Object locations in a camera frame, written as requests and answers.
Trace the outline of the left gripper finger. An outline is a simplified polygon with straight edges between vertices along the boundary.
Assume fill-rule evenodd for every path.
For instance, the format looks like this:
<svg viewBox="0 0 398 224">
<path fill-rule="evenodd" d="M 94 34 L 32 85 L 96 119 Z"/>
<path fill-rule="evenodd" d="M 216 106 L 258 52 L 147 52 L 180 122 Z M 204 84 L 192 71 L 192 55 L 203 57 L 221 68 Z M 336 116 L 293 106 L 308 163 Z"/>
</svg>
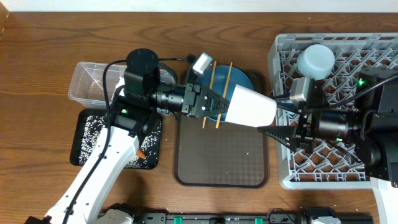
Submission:
<svg viewBox="0 0 398 224">
<path fill-rule="evenodd" d="M 200 106 L 229 106 L 230 101 L 202 85 L 199 96 Z"/>
<path fill-rule="evenodd" d="M 229 102 L 227 103 L 201 103 L 197 108 L 197 116 L 199 118 L 205 116 L 214 116 L 218 114 L 223 114 L 228 111 Z"/>
</svg>

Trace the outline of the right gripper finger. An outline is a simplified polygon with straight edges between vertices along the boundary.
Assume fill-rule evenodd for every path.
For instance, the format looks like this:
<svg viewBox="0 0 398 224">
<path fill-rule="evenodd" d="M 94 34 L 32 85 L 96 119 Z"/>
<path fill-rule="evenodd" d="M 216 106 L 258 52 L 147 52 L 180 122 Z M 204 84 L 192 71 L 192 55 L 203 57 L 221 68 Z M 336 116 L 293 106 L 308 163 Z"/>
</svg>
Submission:
<svg viewBox="0 0 398 224">
<path fill-rule="evenodd" d="M 273 99 L 276 101 L 277 107 L 280 109 L 296 114 L 303 113 L 303 101 L 290 99 L 288 95 L 274 96 Z"/>
<path fill-rule="evenodd" d="M 261 126 L 257 130 L 266 136 L 273 138 L 290 151 L 297 151 L 297 128 L 295 126 Z"/>
</svg>

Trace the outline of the pink cup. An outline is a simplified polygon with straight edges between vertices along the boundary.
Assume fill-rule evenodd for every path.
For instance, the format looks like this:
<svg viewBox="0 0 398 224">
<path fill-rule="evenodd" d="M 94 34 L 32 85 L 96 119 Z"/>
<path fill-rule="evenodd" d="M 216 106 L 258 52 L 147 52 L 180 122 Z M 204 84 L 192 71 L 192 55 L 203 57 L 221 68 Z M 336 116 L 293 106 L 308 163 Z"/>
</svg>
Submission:
<svg viewBox="0 0 398 224">
<path fill-rule="evenodd" d="M 226 113 L 225 122 L 250 127 L 270 126 L 277 112 L 272 98 L 236 85 Z"/>
</svg>

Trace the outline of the light blue rice bowl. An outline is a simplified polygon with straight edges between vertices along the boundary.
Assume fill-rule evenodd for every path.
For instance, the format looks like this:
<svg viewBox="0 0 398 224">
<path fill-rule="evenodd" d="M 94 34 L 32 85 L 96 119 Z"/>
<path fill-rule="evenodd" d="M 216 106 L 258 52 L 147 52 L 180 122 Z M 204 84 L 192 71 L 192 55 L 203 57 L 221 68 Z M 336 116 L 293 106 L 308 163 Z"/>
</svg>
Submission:
<svg viewBox="0 0 398 224">
<path fill-rule="evenodd" d="M 308 78 L 322 80 L 330 75 L 335 64 L 331 49 L 321 44 L 307 47 L 297 58 L 299 72 Z"/>
</svg>

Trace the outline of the orange carrot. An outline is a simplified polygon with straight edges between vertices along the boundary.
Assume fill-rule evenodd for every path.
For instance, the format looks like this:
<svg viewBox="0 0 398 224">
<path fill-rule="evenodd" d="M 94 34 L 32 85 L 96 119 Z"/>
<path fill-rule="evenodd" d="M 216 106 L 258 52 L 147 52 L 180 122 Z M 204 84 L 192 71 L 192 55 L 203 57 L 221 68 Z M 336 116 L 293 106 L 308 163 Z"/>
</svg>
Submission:
<svg viewBox="0 0 398 224">
<path fill-rule="evenodd" d="M 145 158 L 146 158 L 146 155 L 145 155 L 142 151 L 137 151 L 137 152 L 136 152 L 136 155 L 137 155 L 139 158 L 141 158 L 141 159 L 145 159 Z"/>
</svg>

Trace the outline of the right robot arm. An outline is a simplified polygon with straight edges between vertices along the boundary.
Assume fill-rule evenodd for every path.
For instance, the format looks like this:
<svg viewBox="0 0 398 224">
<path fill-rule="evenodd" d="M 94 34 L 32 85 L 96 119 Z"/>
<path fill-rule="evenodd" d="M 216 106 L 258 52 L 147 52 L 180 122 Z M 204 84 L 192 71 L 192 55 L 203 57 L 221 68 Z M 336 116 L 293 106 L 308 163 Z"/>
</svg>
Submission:
<svg viewBox="0 0 398 224">
<path fill-rule="evenodd" d="M 311 154 L 315 140 L 323 139 L 362 162 L 380 222 L 397 223 L 397 71 L 360 70 L 356 93 L 332 105 L 315 81 L 294 81 L 289 93 L 274 99 L 278 108 L 299 115 L 298 124 L 257 130 L 292 152 L 303 149 Z"/>
</svg>

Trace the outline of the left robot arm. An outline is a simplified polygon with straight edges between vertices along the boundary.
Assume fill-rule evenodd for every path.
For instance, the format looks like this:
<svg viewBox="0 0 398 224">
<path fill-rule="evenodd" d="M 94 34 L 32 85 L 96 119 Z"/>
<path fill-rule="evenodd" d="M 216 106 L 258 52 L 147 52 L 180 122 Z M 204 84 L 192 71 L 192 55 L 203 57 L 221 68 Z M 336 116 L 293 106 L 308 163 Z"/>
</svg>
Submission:
<svg viewBox="0 0 398 224">
<path fill-rule="evenodd" d="M 123 78 L 112 96 L 104 94 L 105 127 L 89 158 L 61 199 L 43 218 L 27 223 L 133 223 L 134 214 L 119 205 L 100 210 L 125 165 L 140 150 L 161 115 L 171 113 L 202 118 L 227 112 L 229 101 L 201 84 L 184 86 L 160 81 L 162 59 L 150 49 L 133 50 Z"/>
</svg>

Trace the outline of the grey dishwasher rack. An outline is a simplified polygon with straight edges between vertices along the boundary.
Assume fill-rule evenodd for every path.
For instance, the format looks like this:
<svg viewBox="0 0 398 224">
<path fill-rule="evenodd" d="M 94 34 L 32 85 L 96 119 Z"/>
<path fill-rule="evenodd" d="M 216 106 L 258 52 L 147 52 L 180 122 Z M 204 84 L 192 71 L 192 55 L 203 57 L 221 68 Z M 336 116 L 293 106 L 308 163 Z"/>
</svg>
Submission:
<svg viewBox="0 0 398 224">
<path fill-rule="evenodd" d="M 330 104 L 354 94 L 359 71 L 366 67 L 397 69 L 396 33 L 279 34 L 267 55 L 269 83 L 274 96 L 290 90 L 301 77 L 297 58 L 307 47 L 322 44 L 332 50 L 335 65 L 320 84 Z M 286 190 L 370 189 L 362 163 L 355 163 L 324 140 L 314 153 L 292 152 L 277 142 L 279 183 Z"/>
</svg>

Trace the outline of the left wooden chopstick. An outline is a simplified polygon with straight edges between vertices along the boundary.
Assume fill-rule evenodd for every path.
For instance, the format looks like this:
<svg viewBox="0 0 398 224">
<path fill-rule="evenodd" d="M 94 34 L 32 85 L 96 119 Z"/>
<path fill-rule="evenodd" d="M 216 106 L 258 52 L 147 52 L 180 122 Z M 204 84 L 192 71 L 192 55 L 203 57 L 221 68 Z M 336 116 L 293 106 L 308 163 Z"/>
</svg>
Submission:
<svg viewBox="0 0 398 224">
<path fill-rule="evenodd" d="M 213 87 L 213 80 L 214 80 L 214 75 L 215 75 L 215 70 L 216 70 L 216 64 L 217 64 L 217 61 L 214 61 L 213 68 L 212 68 L 212 73 L 211 73 L 211 80 L 210 80 L 209 89 L 212 89 L 212 87 Z M 203 129 L 205 128 L 205 125 L 206 125 L 206 119 L 207 119 L 207 117 L 203 118 L 203 125 L 202 125 Z"/>
</svg>

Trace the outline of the wooden chopstick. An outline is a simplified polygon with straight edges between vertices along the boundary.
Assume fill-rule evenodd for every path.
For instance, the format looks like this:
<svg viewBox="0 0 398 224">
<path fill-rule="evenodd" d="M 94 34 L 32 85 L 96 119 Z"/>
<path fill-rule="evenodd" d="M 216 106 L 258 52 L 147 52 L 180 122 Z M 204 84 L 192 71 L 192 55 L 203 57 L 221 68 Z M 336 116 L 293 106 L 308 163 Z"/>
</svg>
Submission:
<svg viewBox="0 0 398 224">
<path fill-rule="evenodd" d="M 229 70 L 228 70 L 228 74 L 227 74 L 227 77 L 226 77 L 226 82 L 225 82 L 225 85 L 224 85 L 223 98 L 225 98 L 226 93 L 228 91 L 229 79 L 230 79 L 230 76 L 231 76 L 232 67 L 233 67 L 233 62 L 231 62 L 230 65 L 229 65 Z M 217 122 L 216 122 L 216 129 L 219 128 L 220 121 L 221 121 L 221 116 L 222 116 L 221 113 L 218 114 L 218 119 L 217 119 Z"/>
<path fill-rule="evenodd" d="M 210 80 L 209 89 L 212 89 L 212 87 L 213 87 L 213 80 L 214 80 L 214 75 L 215 75 L 215 70 L 216 70 L 216 64 L 217 64 L 217 61 L 214 61 L 213 68 L 212 68 L 212 73 L 211 73 L 211 80 Z M 203 129 L 205 128 L 205 125 L 206 125 L 206 119 L 207 119 L 207 117 L 203 118 L 203 125 L 202 125 Z"/>
</svg>

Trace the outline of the right wooden chopstick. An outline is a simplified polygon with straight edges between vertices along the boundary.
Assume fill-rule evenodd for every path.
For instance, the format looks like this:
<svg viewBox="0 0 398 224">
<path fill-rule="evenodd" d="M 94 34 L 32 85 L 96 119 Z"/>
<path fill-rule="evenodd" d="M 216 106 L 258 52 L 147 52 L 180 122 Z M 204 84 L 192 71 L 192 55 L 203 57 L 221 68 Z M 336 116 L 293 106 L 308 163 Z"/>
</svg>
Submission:
<svg viewBox="0 0 398 224">
<path fill-rule="evenodd" d="M 226 82 L 225 82 L 225 85 L 224 85 L 223 98 L 225 98 L 226 93 L 228 91 L 229 79 L 230 79 L 230 76 L 231 76 L 232 67 L 233 67 L 233 62 L 231 62 L 230 65 L 229 65 L 229 70 L 228 70 L 228 74 L 227 74 L 227 77 L 226 77 Z M 216 122 L 216 129 L 219 128 L 220 121 L 221 121 L 221 116 L 222 116 L 221 113 L 218 114 L 218 119 L 217 119 L 217 122 Z"/>
</svg>

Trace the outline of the dark blue plate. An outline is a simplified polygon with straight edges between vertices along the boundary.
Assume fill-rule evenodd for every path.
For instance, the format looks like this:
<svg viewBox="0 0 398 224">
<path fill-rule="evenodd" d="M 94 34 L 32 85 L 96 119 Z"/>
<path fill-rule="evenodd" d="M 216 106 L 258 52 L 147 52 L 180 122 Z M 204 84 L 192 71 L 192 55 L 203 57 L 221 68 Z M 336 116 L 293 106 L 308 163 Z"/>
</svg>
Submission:
<svg viewBox="0 0 398 224">
<path fill-rule="evenodd" d="M 203 77 L 198 77 L 195 80 L 195 82 L 209 87 L 211 83 L 212 71 L 213 69 L 207 70 L 204 73 Z M 229 65 L 216 66 L 215 75 L 213 78 L 213 85 L 211 89 L 220 96 L 223 96 L 224 86 L 226 84 L 228 72 L 229 72 Z M 231 100 L 236 85 L 243 86 L 250 90 L 254 89 L 249 77 L 240 69 L 232 67 L 231 74 L 229 76 L 228 88 L 225 96 L 227 100 L 229 101 Z"/>
</svg>

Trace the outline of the brown serving tray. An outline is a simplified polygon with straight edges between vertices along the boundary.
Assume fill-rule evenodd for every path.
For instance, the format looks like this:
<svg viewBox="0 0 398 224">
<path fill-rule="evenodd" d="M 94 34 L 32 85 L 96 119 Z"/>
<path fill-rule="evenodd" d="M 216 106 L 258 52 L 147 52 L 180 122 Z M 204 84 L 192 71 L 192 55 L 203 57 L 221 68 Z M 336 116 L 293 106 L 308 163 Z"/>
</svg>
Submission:
<svg viewBox="0 0 398 224">
<path fill-rule="evenodd" d="M 268 140 L 252 127 L 182 116 L 173 175 L 185 186 L 261 188 L 269 180 Z"/>
</svg>

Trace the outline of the clear plastic bin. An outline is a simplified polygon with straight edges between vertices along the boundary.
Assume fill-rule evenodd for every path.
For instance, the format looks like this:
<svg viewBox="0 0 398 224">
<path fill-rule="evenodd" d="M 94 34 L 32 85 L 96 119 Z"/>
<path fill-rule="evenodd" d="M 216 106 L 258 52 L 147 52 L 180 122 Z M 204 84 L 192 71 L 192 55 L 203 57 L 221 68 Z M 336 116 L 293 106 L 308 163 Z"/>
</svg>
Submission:
<svg viewBox="0 0 398 224">
<path fill-rule="evenodd" d="M 79 102 L 85 108 L 105 109 L 103 71 L 106 66 L 106 63 L 79 62 L 70 83 L 69 99 Z M 126 67 L 116 64 L 108 69 L 106 84 L 109 99 L 112 98 L 119 80 L 123 78 Z"/>
</svg>

